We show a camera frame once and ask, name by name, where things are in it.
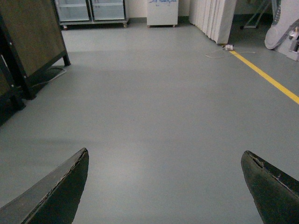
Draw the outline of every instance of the white cable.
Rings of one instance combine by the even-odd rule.
[[[45,82],[42,82],[42,83],[35,84],[35,85],[33,85],[32,87],[35,87],[35,86],[38,86],[38,85],[43,85],[43,84],[47,84],[47,83],[49,83],[49,82],[52,82],[53,80],[55,80],[55,79],[61,77],[62,75],[64,75],[64,74],[67,72],[67,70],[62,69],[62,68],[51,68],[51,69],[59,69],[59,70],[61,70],[62,72],[59,73],[58,75],[56,75],[54,78],[50,79],[49,81],[45,81]]]
[[[219,50],[216,50],[216,51],[213,51],[213,52],[211,52],[211,53],[207,53],[207,54],[205,54],[205,56],[208,57],[208,58],[212,58],[212,59],[220,59],[220,58],[231,57],[231,56],[234,56],[234,55],[240,55],[240,54],[245,54],[245,53],[255,54],[254,51],[244,51],[244,52],[235,53],[235,54],[230,54],[230,55],[227,55],[227,56],[221,56],[221,57],[211,57],[211,56],[209,56],[210,54],[215,53],[215,52],[220,51],[220,50],[224,50],[224,48],[219,49]]]

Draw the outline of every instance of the glass door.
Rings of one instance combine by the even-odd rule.
[[[95,21],[124,20],[123,0],[92,0]]]
[[[59,21],[90,21],[86,0],[55,0]]]

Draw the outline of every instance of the white refrigerator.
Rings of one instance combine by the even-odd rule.
[[[148,17],[147,25],[172,25],[178,24],[178,0],[147,0]]]

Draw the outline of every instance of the gray floor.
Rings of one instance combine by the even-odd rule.
[[[267,50],[262,28],[240,32],[235,49],[299,95],[299,64]],[[205,57],[220,47],[196,27],[63,35],[68,72],[0,127],[0,206],[82,147],[74,224],[261,224],[245,150],[299,179],[298,105],[234,56]]]

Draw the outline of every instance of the yellow tape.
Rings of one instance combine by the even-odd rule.
[[[258,67],[256,67],[253,63],[251,63],[246,58],[244,58],[241,55],[239,55],[234,50],[230,51],[230,53],[232,53],[235,57],[239,58],[242,62],[244,62],[246,65],[248,65],[252,70],[254,70],[256,73],[258,73],[261,77],[263,77],[264,79],[266,79],[269,83],[271,83],[273,86],[275,86],[280,91],[282,91],[285,95],[287,95],[289,98],[291,98],[292,100],[294,100],[297,104],[299,104],[299,97],[297,95],[295,95],[294,93],[292,93],[291,91],[289,91],[282,84],[280,84],[279,82],[277,82],[275,79],[273,79],[272,77],[270,77],[267,73],[265,73],[264,71],[262,71],[261,69],[259,69]]]

